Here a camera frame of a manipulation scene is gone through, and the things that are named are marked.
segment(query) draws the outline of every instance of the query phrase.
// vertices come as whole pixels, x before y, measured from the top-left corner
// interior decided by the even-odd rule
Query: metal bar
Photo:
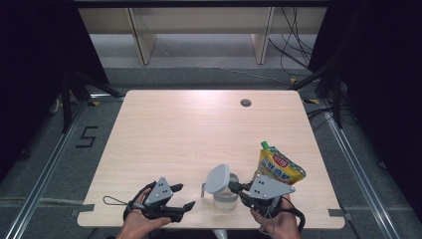
[[[34,214],[35,209],[37,208],[38,202],[42,194],[44,193],[44,190],[46,186],[48,185],[50,178],[52,177],[57,167],[57,164],[59,163],[62,157],[63,151],[69,143],[69,140],[78,122],[78,119],[80,118],[86,105],[87,104],[85,103],[79,103],[77,105],[74,112],[74,120],[72,124],[70,125],[69,129],[66,132],[62,133],[62,135],[60,136],[59,141],[56,144],[56,147],[54,148],[52,154],[50,155],[49,160],[44,166],[43,171],[38,177],[37,182],[32,188],[31,193],[26,198],[25,203],[23,204],[21,210],[19,211],[18,215],[12,222],[6,238],[15,239],[15,238],[22,237],[32,215]]]
[[[65,132],[72,122],[71,97],[69,96],[68,76],[63,75],[62,78],[62,103],[63,103],[63,130]]]
[[[92,78],[90,78],[90,77],[88,77],[88,76],[86,76],[86,75],[84,75],[82,73],[73,72],[73,74],[79,80],[83,81],[84,83],[93,85],[94,87],[102,90],[105,93],[109,93],[110,95],[112,95],[114,97],[122,97],[118,91],[115,91],[114,89],[108,87],[107,85],[101,84],[101,83],[97,82],[96,80],[94,80],[94,79],[92,79]],[[87,92],[87,99],[88,99],[88,97],[90,96],[90,94],[88,93],[87,89],[85,89],[85,87],[83,87],[83,89]]]
[[[107,94],[91,94],[89,102],[122,102],[124,97],[113,97]]]
[[[328,7],[361,0],[76,0],[78,8],[186,8],[186,7]],[[54,4],[52,1],[43,4]]]
[[[314,72],[312,75],[306,77],[305,79],[301,80],[299,83],[292,85],[289,90],[297,91],[301,89],[302,87],[306,86],[307,84],[313,82],[314,80],[320,78],[323,74],[326,72],[326,67],[323,67],[316,72]]]
[[[323,108],[329,107],[329,103],[325,99],[320,99],[320,102]],[[400,238],[398,230],[394,227],[390,215],[373,189],[343,130],[336,126],[335,121],[332,119],[332,113],[325,113],[325,117],[384,238]]]

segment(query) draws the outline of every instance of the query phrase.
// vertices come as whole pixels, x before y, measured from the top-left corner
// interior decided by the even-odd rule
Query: yellow snack bag
[[[268,146],[266,141],[261,142],[260,160],[257,174],[267,175],[285,184],[293,185],[304,179],[307,173],[297,164],[290,161],[285,155],[280,153],[274,146]]]

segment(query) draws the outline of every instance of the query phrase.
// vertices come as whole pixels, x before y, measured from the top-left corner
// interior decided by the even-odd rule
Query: aluminum rail
[[[84,108],[87,106],[87,103],[78,103],[76,109],[74,111],[74,120],[67,131],[62,133],[59,138],[56,147],[54,148],[52,154],[50,155],[49,160],[47,161],[46,165],[44,166],[43,171],[41,172],[40,176],[37,179],[32,191],[26,198],[21,210],[19,211],[18,215],[12,222],[9,231],[7,233],[7,239],[18,239],[21,238],[23,233],[25,232],[26,227],[28,226],[31,217],[34,214],[35,209],[37,208],[38,202],[41,196],[46,189],[50,178],[52,177],[63,152],[68,145],[70,138],[73,135],[74,129],[76,124],[78,123],[78,119],[80,118]]]
[[[323,108],[328,108],[329,103],[325,99],[320,99],[321,106]],[[378,226],[384,235],[384,238],[398,239],[401,238],[398,230],[393,225],[390,215],[376,194],[375,190],[372,187],[365,171],[362,168],[359,160],[356,157],[353,149],[350,146],[350,143],[347,140],[343,130],[338,128],[335,121],[332,119],[332,113],[325,113],[325,118],[328,121],[328,124],[334,134],[335,139],[337,140],[344,156],[347,160],[348,165],[357,181],[357,184],[360,187],[360,190],[363,193],[363,196],[368,203],[370,210],[373,213],[373,216],[378,223]]]

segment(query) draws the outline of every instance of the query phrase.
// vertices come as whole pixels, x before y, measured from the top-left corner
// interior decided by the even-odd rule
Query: wooden table
[[[251,101],[243,107],[241,100]],[[256,229],[240,200],[232,211],[214,208],[212,195],[201,198],[201,184],[220,163],[241,182],[258,165],[261,141],[276,146],[308,176],[295,184],[294,204],[307,218],[306,228],[341,228],[342,217],[303,103],[293,91],[130,91],[115,121],[78,223],[87,227],[122,225],[123,206],[103,203],[105,195],[129,201],[144,185],[165,176],[183,183],[167,205],[196,201],[180,223],[166,228]]]

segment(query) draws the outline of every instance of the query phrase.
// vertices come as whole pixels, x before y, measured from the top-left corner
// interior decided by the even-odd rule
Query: black cable
[[[276,46],[276,44],[273,43],[273,41],[269,38],[268,41],[282,54],[286,55],[287,57],[289,57],[290,59],[292,59],[293,61],[295,61],[296,63],[298,63],[299,65],[301,65],[304,68],[308,68],[307,65],[303,64],[302,62],[300,62],[298,59],[296,59],[295,57],[293,57],[292,55],[288,54],[287,52],[283,51],[282,49],[280,49],[278,46]]]
[[[315,128],[313,128],[313,131],[316,131],[317,129],[319,129],[325,122],[331,120],[332,117],[329,117],[328,119],[325,119],[322,123],[320,123],[318,126],[316,126]]]
[[[110,199],[112,199],[114,201],[117,201],[119,203],[109,203],[109,202],[106,202],[106,198],[110,198]],[[127,205],[128,204],[127,202],[120,201],[120,200],[118,200],[118,199],[116,199],[114,197],[111,197],[111,196],[104,196],[103,197],[103,202],[104,202],[105,205],[112,205],[112,206],[123,206],[123,205]]]
[[[292,44],[290,44],[289,42],[288,42],[288,40],[286,40],[286,38],[283,36],[283,34],[280,34],[281,35],[281,37],[282,37],[282,39],[285,41],[285,43],[289,46],[289,47],[291,47],[292,49],[294,49],[294,50],[296,50],[296,51],[298,51],[298,52],[301,52],[302,50],[301,49],[299,49],[299,48],[297,48],[297,47],[295,47],[295,46],[293,46]]]
[[[297,77],[307,77],[308,75],[300,75],[300,74],[294,74],[294,73],[290,73],[290,72],[288,72],[286,69],[285,69],[285,67],[283,66],[283,55],[284,55],[284,53],[286,53],[285,52],[285,50],[286,50],[286,44],[285,44],[285,47],[283,48],[283,50],[280,50],[280,52],[282,53],[282,57],[280,58],[280,65],[281,65],[281,67],[282,67],[282,69],[283,69],[283,71],[285,72],[285,73],[287,73],[287,74],[289,74],[289,75],[291,75],[291,76],[297,76]]]
[[[309,64],[309,61],[310,61],[310,58],[308,57],[307,54],[305,54],[305,49],[302,46],[301,39],[299,37],[299,29],[298,29],[298,21],[297,21],[297,17],[298,17],[298,8],[297,7],[295,7],[293,9],[293,16],[294,16],[294,20],[295,21],[293,22],[293,28],[294,29],[292,29],[292,31],[293,31],[294,36],[295,36],[296,40],[298,41],[298,44],[299,44],[299,46],[301,48],[302,57],[304,58],[305,63],[308,65]]]
[[[307,62],[307,59],[308,59],[308,56],[306,56],[306,55],[304,55],[304,48],[302,47],[302,44],[301,44],[301,39],[299,38],[299,36],[298,36],[298,33],[296,33],[295,32],[295,26],[296,26],[296,28],[298,29],[298,21],[297,21],[297,15],[298,15],[298,8],[294,8],[294,22],[293,22],[293,25],[291,24],[291,22],[289,21],[289,18],[288,18],[288,16],[286,15],[286,12],[285,12],[285,9],[282,7],[282,11],[283,11],[283,15],[285,16],[285,19],[286,19],[286,21],[288,22],[288,25],[289,25],[289,28],[290,28],[290,30],[291,30],[291,32],[290,32],[290,34],[289,34],[289,38],[288,38],[288,40],[287,40],[287,42],[289,42],[289,40],[290,40],[290,38],[291,38],[291,36],[292,35],[294,35],[294,37],[296,38],[296,40],[298,41],[298,43],[299,43],[299,46],[301,47],[301,52],[302,52],[302,56],[303,56],[303,58],[304,58],[304,60],[305,60],[305,62],[306,62],[306,64],[308,64],[308,62]]]
[[[293,213],[295,216],[299,217],[300,221],[299,221],[298,229],[299,229],[299,232],[301,233],[302,230],[304,229],[305,223],[306,223],[306,218],[305,218],[304,213],[302,213],[298,208],[296,208],[291,200],[287,199],[284,196],[282,196],[282,198],[285,199],[286,201],[288,201],[292,206],[292,208],[290,210],[288,210],[288,212]]]
[[[292,36],[292,31],[291,31],[291,33],[290,33],[290,35],[289,35],[289,38],[288,38],[288,41],[287,41],[287,42],[289,42],[289,40],[290,40],[291,36]],[[297,76],[297,75],[295,75],[295,74],[289,73],[289,72],[285,69],[285,67],[283,66],[283,53],[285,53],[285,52],[286,52],[286,47],[287,47],[287,44],[285,44],[285,47],[284,47],[284,48],[283,48],[283,50],[281,51],[281,53],[282,53],[282,57],[280,58],[280,65],[282,66],[283,71],[285,71],[286,73],[288,73],[288,74],[290,74],[290,75]]]
[[[349,108],[348,107],[343,107],[343,108],[340,108],[341,110],[349,110]],[[321,112],[331,112],[332,111],[332,107],[328,107],[328,108],[321,108],[321,109],[317,109],[317,110],[314,110],[314,111],[311,111],[311,112],[308,112],[307,113],[307,115],[314,115],[314,113],[316,113],[316,114],[319,114],[319,113],[321,113]]]
[[[314,117],[317,116],[317,115],[319,115],[320,113],[331,112],[331,111],[332,111],[332,108],[323,108],[323,109],[318,109],[318,110],[309,112],[309,113],[307,113],[308,120],[310,122],[312,122],[313,119],[314,119]]]

